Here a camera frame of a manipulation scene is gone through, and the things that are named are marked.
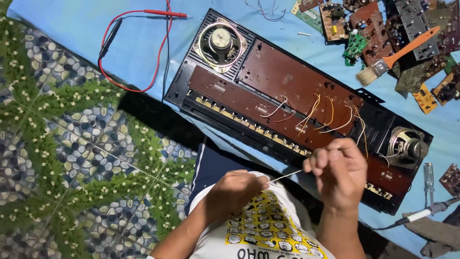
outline brush bristles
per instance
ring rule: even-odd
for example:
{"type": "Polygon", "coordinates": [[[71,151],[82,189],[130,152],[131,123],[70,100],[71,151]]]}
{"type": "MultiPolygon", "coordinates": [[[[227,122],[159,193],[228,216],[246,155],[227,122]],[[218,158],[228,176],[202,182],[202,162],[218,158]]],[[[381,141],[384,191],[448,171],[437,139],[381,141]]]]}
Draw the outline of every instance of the brush bristles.
{"type": "Polygon", "coordinates": [[[359,73],[356,75],[356,79],[358,79],[362,86],[368,86],[377,78],[377,75],[374,73],[371,67],[366,67],[364,70],[359,71],[359,73]]]}

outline blue plastic sheet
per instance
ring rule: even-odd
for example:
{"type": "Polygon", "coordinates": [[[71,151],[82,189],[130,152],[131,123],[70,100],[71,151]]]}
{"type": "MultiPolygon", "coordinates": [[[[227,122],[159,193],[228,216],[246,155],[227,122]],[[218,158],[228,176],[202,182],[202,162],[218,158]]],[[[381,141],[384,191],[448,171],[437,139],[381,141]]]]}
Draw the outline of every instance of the blue plastic sheet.
{"type": "MultiPolygon", "coordinates": [[[[248,0],[248,3],[257,6],[257,0],[248,0]]],[[[264,9],[271,10],[272,0],[261,0],[264,9]]],[[[272,18],[280,15],[286,9],[282,22],[271,22],[262,17],[256,9],[245,4],[244,0],[171,0],[173,12],[183,12],[193,16],[193,19],[174,20],[170,32],[171,61],[167,77],[167,87],[171,83],[179,68],[191,41],[197,32],[202,18],[208,8],[213,8],[230,19],[240,23],[260,36],[268,39],[288,52],[314,65],[318,69],[332,75],[352,88],[361,86],[355,79],[361,66],[346,67],[341,57],[344,45],[324,44],[324,37],[310,26],[290,13],[294,0],[278,0],[278,9],[272,18]],[[297,35],[297,32],[311,34],[311,37],[297,35]]],[[[9,17],[30,23],[42,30],[50,38],[62,44],[67,49],[96,63],[103,33],[115,16],[130,10],[165,10],[166,3],[162,0],[14,0],[8,10],[9,17]]],[[[160,43],[166,33],[166,23],[163,18],[146,18],[144,13],[135,13],[123,20],[123,24],[110,46],[110,50],[103,59],[104,68],[128,83],[143,89],[150,84],[156,68],[157,53],[160,43]]],[[[147,93],[161,99],[163,71],[166,61],[166,52],[161,54],[161,63],[157,80],[147,93]]],[[[429,89],[436,87],[445,77],[442,71],[426,82],[429,89]]],[[[447,170],[451,163],[459,163],[460,158],[460,103],[451,101],[445,106],[439,106],[433,112],[425,115],[417,105],[415,99],[409,95],[404,99],[394,91],[396,79],[384,75],[367,89],[386,101],[383,104],[391,111],[403,116],[417,126],[434,135],[428,156],[424,162],[432,162],[435,171],[435,199],[444,201],[450,194],[437,181],[447,170]]],[[[187,120],[195,124],[208,135],[219,147],[241,157],[252,159],[284,173],[293,169],[273,160],[267,155],[246,146],[211,127],[182,114],[187,120]]],[[[315,192],[311,177],[306,175],[293,175],[292,179],[304,186],[307,190],[315,192]]],[[[406,195],[396,216],[378,213],[365,205],[360,205],[360,220],[373,227],[385,227],[401,217],[403,212],[414,212],[423,208],[424,198],[423,172],[419,171],[415,177],[412,189],[406,195]]],[[[432,217],[442,221],[449,215],[455,206],[448,211],[432,217]]],[[[426,241],[400,226],[391,230],[379,231],[383,237],[420,255],[420,249],[426,241]]],[[[442,259],[459,258],[460,253],[448,253],[442,259]]]]}

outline red probe wire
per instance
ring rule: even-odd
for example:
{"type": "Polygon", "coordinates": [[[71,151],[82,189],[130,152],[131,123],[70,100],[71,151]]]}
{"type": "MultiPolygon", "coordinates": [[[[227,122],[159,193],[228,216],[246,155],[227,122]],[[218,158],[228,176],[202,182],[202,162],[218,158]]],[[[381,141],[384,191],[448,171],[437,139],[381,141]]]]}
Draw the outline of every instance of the red probe wire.
{"type": "MultiPolygon", "coordinates": [[[[166,3],[168,5],[168,9],[171,10],[171,6],[169,5],[169,0],[166,0],[166,3]]],[[[164,15],[164,16],[169,16],[169,27],[168,27],[168,31],[167,31],[167,34],[165,35],[165,38],[163,39],[163,42],[161,43],[161,46],[160,46],[160,50],[158,51],[158,59],[156,61],[156,69],[155,69],[155,74],[153,75],[153,79],[152,79],[152,82],[150,83],[150,85],[144,89],[144,90],[133,90],[133,89],[129,89],[129,88],[126,88],[124,87],[123,85],[120,85],[116,82],[114,82],[109,76],[107,76],[105,74],[105,71],[104,69],[102,68],[102,58],[99,58],[99,68],[101,70],[101,73],[110,81],[112,82],[114,85],[117,85],[127,91],[131,91],[131,92],[136,92],[136,93],[142,93],[142,92],[145,92],[147,90],[149,90],[150,88],[152,88],[153,86],[153,83],[155,82],[155,78],[156,78],[156,75],[158,73],[158,67],[160,66],[160,54],[161,54],[161,50],[163,49],[163,45],[165,44],[165,41],[167,39],[167,35],[169,34],[169,30],[171,29],[171,25],[172,25],[172,21],[173,21],[173,16],[175,17],[181,17],[181,18],[188,18],[190,16],[184,14],[184,13],[180,13],[180,12],[166,12],[166,11],[156,11],[156,10],[148,10],[148,9],[145,9],[145,10],[136,10],[136,11],[128,11],[128,12],[124,12],[118,16],[116,16],[115,18],[112,19],[112,21],[110,21],[109,25],[107,26],[107,29],[105,30],[105,33],[104,33],[104,37],[102,38],[102,43],[101,43],[101,48],[104,46],[104,43],[105,43],[105,37],[107,36],[107,33],[109,32],[109,29],[110,29],[110,26],[114,23],[114,21],[118,18],[120,18],[121,16],[125,15],[125,14],[128,14],[128,13],[132,13],[132,12],[145,12],[145,13],[151,13],[151,14],[157,14],[157,15],[164,15]]]]}

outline tiled floor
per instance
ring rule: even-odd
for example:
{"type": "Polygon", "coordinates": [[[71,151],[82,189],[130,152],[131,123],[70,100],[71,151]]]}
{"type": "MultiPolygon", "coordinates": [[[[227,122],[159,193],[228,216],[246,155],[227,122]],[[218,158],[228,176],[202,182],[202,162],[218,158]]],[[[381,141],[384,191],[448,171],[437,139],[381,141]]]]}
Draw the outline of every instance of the tiled floor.
{"type": "Polygon", "coordinates": [[[5,2],[0,258],[145,258],[189,202],[198,145],[171,136],[202,136],[163,112],[139,120],[126,98],[121,109],[125,92],[40,31],[2,18],[5,2]]]}

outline person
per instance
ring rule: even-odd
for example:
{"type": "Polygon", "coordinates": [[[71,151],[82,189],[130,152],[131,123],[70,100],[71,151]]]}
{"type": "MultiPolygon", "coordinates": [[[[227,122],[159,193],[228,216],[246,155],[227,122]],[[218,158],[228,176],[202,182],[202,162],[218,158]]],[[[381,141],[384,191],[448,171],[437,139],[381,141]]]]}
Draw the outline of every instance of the person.
{"type": "Polygon", "coordinates": [[[302,203],[268,183],[273,177],[206,139],[197,157],[190,213],[148,259],[365,258],[357,228],[367,163],[352,139],[336,139],[304,161],[324,203],[316,231],[302,203]]]}

